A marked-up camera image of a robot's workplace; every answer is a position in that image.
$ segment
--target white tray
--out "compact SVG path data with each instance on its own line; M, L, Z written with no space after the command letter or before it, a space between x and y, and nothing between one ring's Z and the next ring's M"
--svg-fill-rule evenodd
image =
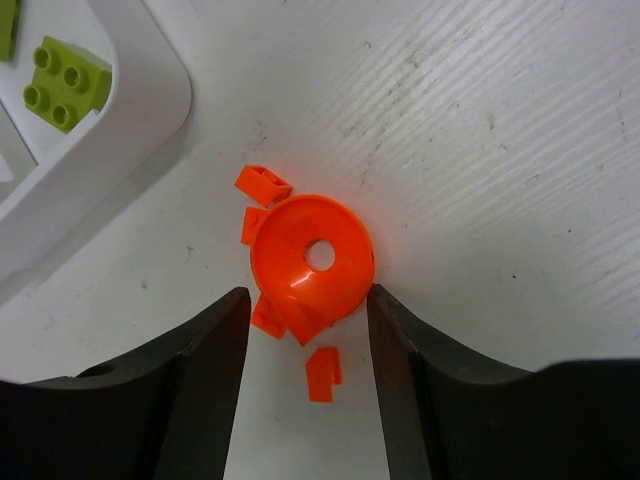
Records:
M62 239L182 126L191 105L187 73L141 0L23 2L19 28L14 62L0 65L0 99L37 165L0 197L0 281ZM113 69L105 107L68 135L22 103L45 34Z

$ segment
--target scratched white table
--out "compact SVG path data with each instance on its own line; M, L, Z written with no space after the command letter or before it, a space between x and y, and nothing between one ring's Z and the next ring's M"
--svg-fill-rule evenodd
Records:
M377 281L482 353L640 356L639 2L147 4L192 77L191 118L2 285L0 376L76 374L236 285L255 294L245 163L352 207ZM315 405L311 348L252 329L227 479L388 478L364 312L329 342L345 384Z

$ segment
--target plastic toy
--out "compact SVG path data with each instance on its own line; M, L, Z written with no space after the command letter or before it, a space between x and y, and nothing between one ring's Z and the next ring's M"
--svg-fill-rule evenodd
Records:
M312 402L333 402L334 385L342 385L342 369L336 347L318 348L306 364L309 399Z
M251 323L277 339L289 330L304 346L352 313L369 292L375 273L369 233L353 212L330 198L289 197L291 186L264 167L246 166L236 187L263 207L274 204L270 210L247 207L245 211L241 242L251 249L251 268L261 292ZM326 270L313 268L305 259L309 248L321 240L335 252L335 261ZM317 387L325 374L318 373L322 369L314 362L325 362L327 354L318 355L321 360L307 366L307 373L313 373L311 400L331 401L330 385L339 383L323 380ZM332 371L339 372L337 350L331 362Z
M44 37L33 52L36 69L23 93L29 110L64 133L91 110L102 110L111 91L111 67L77 50Z
M20 2L18 0L0 1L0 61L8 62L13 56L19 16Z

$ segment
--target green duplo block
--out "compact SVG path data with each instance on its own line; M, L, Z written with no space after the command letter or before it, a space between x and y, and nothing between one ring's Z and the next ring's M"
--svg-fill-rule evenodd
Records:
M18 0L0 0L0 61L11 60L16 46L19 14Z
M91 53L44 37L33 63L36 71L24 89L25 105L64 133L107 102L111 66Z

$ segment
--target orange plastic fragment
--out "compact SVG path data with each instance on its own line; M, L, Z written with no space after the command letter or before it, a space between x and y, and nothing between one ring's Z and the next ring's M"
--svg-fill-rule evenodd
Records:
M316 270L309 247L327 241L335 261ZM296 195L278 203L251 244L258 288L305 345L351 314L367 296L375 273L369 233L350 210L320 195Z
M334 385L342 385L340 356L336 347L318 348L306 364L309 399L312 402L333 402Z
M251 324L280 340L287 331L284 321L273 311L268 300L260 295L251 315Z
M244 211L244 224L242 225L242 237L240 238L240 242L243 245L251 245L253 243L256 238L256 232L267 215L269 215L268 210L247 207Z
M272 202L280 202L291 193L291 185L276 174L259 165L247 165L236 180L236 187L267 208Z

